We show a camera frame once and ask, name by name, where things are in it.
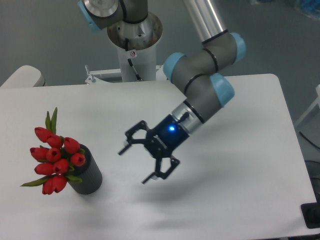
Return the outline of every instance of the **white chair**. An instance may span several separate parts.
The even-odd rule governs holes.
[[[33,66],[22,66],[16,70],[0,89],[16,89],[47,86],[41,72]]]

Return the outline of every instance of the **light blue joint cap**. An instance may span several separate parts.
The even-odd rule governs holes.
[[[230,82],[219,73],[211,75],[210,80],[223,108],[235,96],[235,90]]]
[[[84,17],[84,20],[89,24],[91,31],[94,33],[101,31],[101,29],[92,20],[91,16],[87,12],[85,6],[83,5],[83,3],[81,1],[78,2],[78,7],[82,13],[82,16]]]
[[[243,59],[247,52],[245,40],[236,32],[230,33],[236,42],[236,58],[235,63]]]
[[[172,73],[174,72],[175,66],[177,62],[185,56],[181,52],[175,52],[171,54],[164,62],[163,64],[163,72],[166,75],[166,77],[172,82]]]

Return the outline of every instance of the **metal cylinder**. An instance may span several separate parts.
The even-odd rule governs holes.
[[[179,121],[180,118],[187,112],[189,113],[189,116],[186,120],[180,123],[180,126],[188,134],[193,134],[202,125],[202,122],[184,102],[172,111],[172,116],[176,121]]]
[[[118,8],[118,0],[84,0],[86,9],[93,15],[101,18],[109,17]]]
[[[227,30],[211,0],[183,0],[202,42]]]

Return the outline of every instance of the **green leaf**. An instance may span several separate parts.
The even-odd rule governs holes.
[[[51,118],[51,129],[52,129],[52,133],[53,134],[56,134],[57,132],[57,114],[58,114],[58,108],[56,107],[53,111],[53,114],[52,114],[52,118]]]
[[[67,159],[68,162],[70,162],[70,160],[68,159],[69,158],[69,155],[66,151],[66,149],[63,147],[63,148],[60,148],[60,153],[61,153],[61,158],[62,159]]]
[[[45,160],[45,159],[43,159],[43,160],[37,160],[39,163],[50,163],[50,161],[48,161],[48,160]]]
[[[71,183],[82,183],[82,179],[80,177],[77,176],[73,176],[71,174],[67,174],[65,175],[66,179],[68,179],[68,182]]]
[[[74,166],[72,166],[72,165],[69,165],[69,172],[73,172],[75,170],[75,168],[74,168]]]
[[[41,148],[41,149],[49,149],[49,148],[47,148],[47,147],[45,147],[45,146],[42,146],[42,145],[40,145],[40,148]]]
[[[48,129],[48,130],[50,130],[52,132],[50,114],[49,114],[48,111],[46,112],[45,127],[46,127],[46,129]]]
[[[85,152],[86,151],[84,149],[82,149],[82,148],[80,148],[79,151],[78,151],[78,153],[83,154],[83,155],[85,155]]]
[[[22,184],[20,187],[36,187],[36,186],[40,186],[40,185],[44,184],[49,178],[50,178],[50,176],[44,176],[42,178],[39,178],[38,180],[26,182],[26,183]]]

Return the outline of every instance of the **cable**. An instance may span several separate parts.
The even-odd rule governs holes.
[[[320,162],[318,162],[318,161],[314,161],[314,160],[305,160],[305,162],[307,162],[307,163],[320,164]]]
[[[316,149],[320,150],[320,147],[315,145],[312,141],[310,141],[302,132],[299,132],[299,134],[301,135],[301,137],[303,137],[308,143],[310,143],[312,146],[314,146]]]
[[[128,38],[125,38],[124,40],[125,40],[124,49],[125,49],[125,51],[127,52],[127,51],[129,51],[129,39],[128,39]],[[142,79],[142,78],[140,77],[140,75],[138,74],[138,72],[137,72],[137,70],[136,70],[133,62],[131,61],[131,58],[128,58],[127,60],[128,60],[128,63],[129,63],[129,65],[130,65],[130,67],[132,67],[132,69],[133,69],[133,71],[134,71],[134,73],[135,73],[136,80],[137,80],[138,82],[142,82],[143,79]]]
[[[130,58],[128,58],[128,63],[129,63],[129,65],[130,65],[130,67],[132,67],[132,69],[133,69],[133,71],[134,71],[134,73],[135,73],[135,76],[136,76],[137,81],[138,81],[138,82],[142,82],[143,80],[142,80],[142,78],[140,77],[140,75],[138,74],[138,72],[137,72],[137,70],[136,70],[136,68],[135,68],[135,66],[134,66],[134,64],[133,64],[133,62],[131,61]]]

